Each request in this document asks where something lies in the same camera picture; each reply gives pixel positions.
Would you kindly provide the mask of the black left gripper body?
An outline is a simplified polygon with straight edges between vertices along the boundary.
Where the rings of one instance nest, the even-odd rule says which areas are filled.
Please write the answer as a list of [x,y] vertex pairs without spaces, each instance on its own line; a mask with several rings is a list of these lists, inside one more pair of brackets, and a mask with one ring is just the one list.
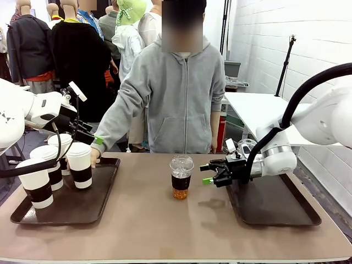
[[77,112],[66,106],[61,106],[59,115],[54,119],[61,134],[69,134],[75,141],[90,145],[94,140],[94,135],[91,132],[80,130],[79,121],[82,120],[77,118]]

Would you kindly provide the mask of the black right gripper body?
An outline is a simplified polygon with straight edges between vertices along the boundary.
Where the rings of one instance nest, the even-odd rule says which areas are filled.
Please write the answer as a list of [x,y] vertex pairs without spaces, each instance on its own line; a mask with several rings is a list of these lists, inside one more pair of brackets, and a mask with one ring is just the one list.
[[230,172],[230,177],[233,180],[238,180],[242,184],[248,183],[248,170],[246,168],[246,159],[240,157],[238,159],[233,157],[226,157],[226,165]]

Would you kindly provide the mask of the person's right hand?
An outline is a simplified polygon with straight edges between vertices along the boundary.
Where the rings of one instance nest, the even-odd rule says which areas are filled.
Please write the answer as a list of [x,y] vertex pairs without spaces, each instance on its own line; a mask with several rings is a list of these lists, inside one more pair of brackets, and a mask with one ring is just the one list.
[[91,168],[95,168],[96,167],[96,163],[98,162],[98,160],[100,159],[100,152],[99,150],[95,149],[95,148],[91,148],[91,153],[90,153],[90,160],[91,160]]

